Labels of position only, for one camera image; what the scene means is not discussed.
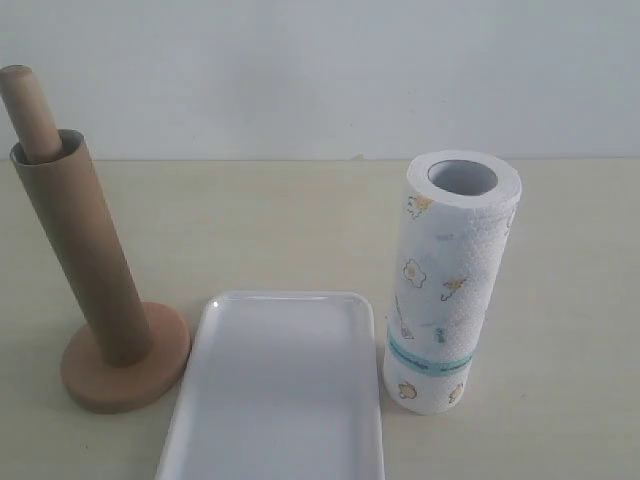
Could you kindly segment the printed paper towel roll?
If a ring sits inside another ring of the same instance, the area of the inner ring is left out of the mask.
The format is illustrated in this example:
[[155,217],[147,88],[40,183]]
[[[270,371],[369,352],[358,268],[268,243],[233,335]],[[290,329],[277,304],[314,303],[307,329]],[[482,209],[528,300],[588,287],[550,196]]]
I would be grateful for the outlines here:
[[490,154],[409,164],[383,360],[400,406],[429,415],[461,400],[521,192],[518,172]]

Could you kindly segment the brown cardboard tube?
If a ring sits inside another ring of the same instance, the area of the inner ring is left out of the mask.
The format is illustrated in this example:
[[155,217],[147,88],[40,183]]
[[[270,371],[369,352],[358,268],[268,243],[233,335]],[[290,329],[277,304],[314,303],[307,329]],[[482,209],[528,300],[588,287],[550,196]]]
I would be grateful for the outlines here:
[[105,361],[125,367],[151,348],[150,327],[84,136],[59,132],[63,156],[10,158]]

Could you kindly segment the white rectangular tray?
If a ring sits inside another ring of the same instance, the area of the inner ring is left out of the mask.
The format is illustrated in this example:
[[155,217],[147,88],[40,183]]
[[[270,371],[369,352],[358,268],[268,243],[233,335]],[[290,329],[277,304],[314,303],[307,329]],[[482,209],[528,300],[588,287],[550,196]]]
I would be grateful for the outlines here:
[[203,310],[160,479],[381,479],[374,315],[351,292],[234,291]]

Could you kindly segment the wooden paper towel holder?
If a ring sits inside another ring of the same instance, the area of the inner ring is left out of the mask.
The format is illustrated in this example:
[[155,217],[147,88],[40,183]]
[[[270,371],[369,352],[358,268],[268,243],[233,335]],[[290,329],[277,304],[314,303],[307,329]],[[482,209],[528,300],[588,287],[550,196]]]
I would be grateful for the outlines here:
[[[30,67],[2,68],[1,98],[18,138],[16,144],[23,146],[29,164],[63,156],[59,132],[69,129],[57,128]],[[183,374],[191,350],[186,320],[165,304],[141,302],[150,327],[151,348],[140,361],[125,367],[108,364],[86,319],[85,326],[69,341],[62,355],[60,375],[79,406],[97,413],[141,408],[162,396]]]

